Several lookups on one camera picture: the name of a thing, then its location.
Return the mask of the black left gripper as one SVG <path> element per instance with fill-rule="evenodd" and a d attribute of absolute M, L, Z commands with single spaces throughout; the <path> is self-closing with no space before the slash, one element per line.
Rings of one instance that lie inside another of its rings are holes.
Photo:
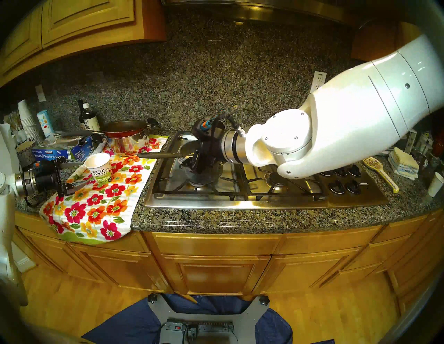
<path fill-rule="evenodd" d="M 60 171 L 76 169 L 83 166 L 82 162 L 66 160 L 41 160 L 33 169 L 34 184 L 38 192 L 55 190 L 59 197 L 70 196 L 89 184 L 89 181 L 62 182 Z"/>

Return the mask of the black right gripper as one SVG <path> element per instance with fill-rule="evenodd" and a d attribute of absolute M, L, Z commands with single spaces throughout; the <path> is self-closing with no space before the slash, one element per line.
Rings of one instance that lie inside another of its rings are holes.
<path fill-rule="evenodd" d="M 226 162 L 221 151 L 221 139 L 225 134 L 225 125 L 220 121 L 211 125 L 208 130 L 202 129 L 204 120 L 197 120 L 192 129 L 192 135 L 198 140 L 198 147 L 186 154 L 181 166 L 193 173 L 201 174 L 217 162 Z"/>

